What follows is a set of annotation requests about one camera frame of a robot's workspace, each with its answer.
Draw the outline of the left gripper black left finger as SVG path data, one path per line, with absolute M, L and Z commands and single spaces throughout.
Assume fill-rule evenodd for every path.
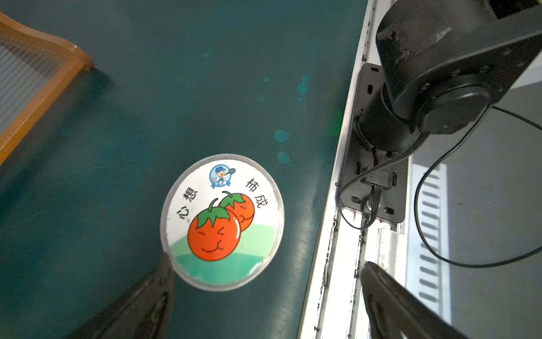
M 168 255 L 141 282 L 69 338 L 165 338 L 174 304 L 175 272 Z

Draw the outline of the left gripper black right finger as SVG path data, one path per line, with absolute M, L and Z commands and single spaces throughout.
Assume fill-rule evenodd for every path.
M 372 338 L 466 337 L 373 262 L 361 269 L 361 285 Z

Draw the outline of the jar with tomato lid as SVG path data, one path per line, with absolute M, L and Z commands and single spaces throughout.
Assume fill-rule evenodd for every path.
M 177 275 L 210 292 L 240 288 L 269 266 L 285 228 L 275 180 L 242 155 L 204 158 L 176 180 L 160 219 L 162 248 Z

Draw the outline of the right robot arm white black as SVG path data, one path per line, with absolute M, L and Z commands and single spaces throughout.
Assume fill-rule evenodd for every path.
M 384 83 L 354 130 L 398 152 L 454 134 L 497 103 L 541 53 L 540 1 L 398 1 L 375 34 Z

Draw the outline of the wooden two-tier shelf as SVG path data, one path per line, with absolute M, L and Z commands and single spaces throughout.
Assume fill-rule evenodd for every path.
M 73 42 L 1 14 L 1 162 L 93 60 Z

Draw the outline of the aluminium front rail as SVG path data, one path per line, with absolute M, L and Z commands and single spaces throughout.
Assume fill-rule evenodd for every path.
M 377 223 L 367 231 L 355 230 L 352 225 L 361 222 L 362 214 L 342 210 L 336 195 L 354 114 L 359 72 L 365 63 L 379 64 L 375 31 L 393 4 L 393 1 L 368 1 L 366 6 L 298 338 L 370 336 L 359 274 L 365 260 L 376 259 L 379 231 L 390 228 L 390 224 Z

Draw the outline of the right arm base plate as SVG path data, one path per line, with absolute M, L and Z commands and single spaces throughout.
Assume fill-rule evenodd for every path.
M 371 169 L 375 162 L 383 164 L 389 160 L 387 153 L 370 151 L 359 138 L 356 125 L 364 116 L 364 110 L 370 100 L 376 96 L 378 88 L 384 84 L 382 68 L 375 64 L 364 64 L 358 74 L 354 108 L 349 122 L 346 155 L 342 163 L 338 199 L 343 208 L 371 214 L 371 198 L 376 187 L 381 189 L 381 197 L 377 219 L 388 223 L 401 223 L 405 220 L 407 200 L 407 175 L 409 162 L 407 159 L 398 164 L 380 169 L 353 185 L 344 186 L 362 172 Z

